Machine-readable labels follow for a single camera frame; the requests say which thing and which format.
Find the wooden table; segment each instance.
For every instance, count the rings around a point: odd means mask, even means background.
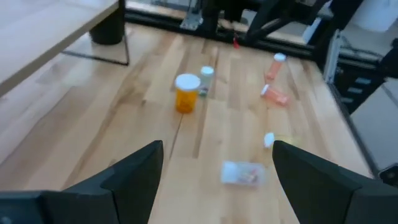
[[[73,185],[155,139],[165,161],[150,223],[297,223],[279,184],[264,133],[370,175],[317,66],[289,57],[274,86],[288,108],[259,97],[272,55],[260,50],[127,25],[131,64],[59,55],[0,101],[1,190]],[[75,49],[123,55],[123,48]],[[192,114],[174,109],[178,74],[216,68],[208,98]],[[263,163],[257,188],[220,183],[225,160]]]
[[[0,96],[109,16],[117,0],[3,0]]]

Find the wooden tabletop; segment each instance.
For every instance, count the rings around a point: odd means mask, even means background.
[[[117,0],[2,1],[0,96],[117,8]]]
[[[288,57],[274,82],[292,99],[281,108],[259,96],[272,54],[149,27],[127,25],[127,33],[130,66],[59,55],[0,101],[1,190],[64,189],[161,139],[150,223],[297,223],[262,146],[267,132],[370,175],[313,62]],[[122,45],[91,45],[87,36],[79,49],[124,55]],[[176,112],[175,77],[204,65],[216,69],[210,94],[192,114]],[[223,185],[225,160],[264,164],[266,183]]]

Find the black machinery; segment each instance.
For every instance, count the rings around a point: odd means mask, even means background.
[[[310,6],[297,0],[198,0],[194,7],[187,9],[184,19],[127,8],[126,21],[231,44],[236,39],[239,45],[245,47],[313,60],[323,70],[335,32],[346,27],[363,0],[352,0],[349,4],[344,0],[333,0],[330,9],[323,7],[327,1],[317,0]],[[224,11],[226,20],[240,21],[244,9],[257,12],[247,32],[218,25],[221,11]],[[322,21],[307,45],[267,37],[290,22],[311,25],[316,18]],[[392,60],[387,62],[381,58],[368,59],[339,53],[337,61],[333,85],[341,95],[341,102],[348,114],[384,83],[386,77],[397,77],[392,69],[397,65],[391,63]]]
[[[274,143],[272,158],[280,184],[301,224],[398,222],[395,187],[282,141]],[[162,163],[162,141],[154,141],[61,192],[0,192],[0,223],[145,224]]]

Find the white cap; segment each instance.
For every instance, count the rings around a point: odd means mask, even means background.
[[[264,136],[264,147],[270,148],[275,141],[275,134],[274,133],[267,133]]]
[[[266,94],[266,91],[268,90],[269,84],[266,84],[264,88],[261,90],[261,96],[264,96]]]
[[[200,70],[200,73],[204,76],[213,76],[214,68],[210,66],[203,66]]]
[[[197,90],[200,86],[200,79],[194,74],[182,74],[175,79],[175,87],[182,91]]]
[[[286,55],[284,55],[282,53],[277,53],[274,55],[274,59],[277,62],[284,62],[286,60]]]

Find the clear plastic bag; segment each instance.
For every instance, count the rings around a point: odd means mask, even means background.
[[[266,169],[262,164],[224,161],[221,169],[223,184],[258,186],[266,181]]]

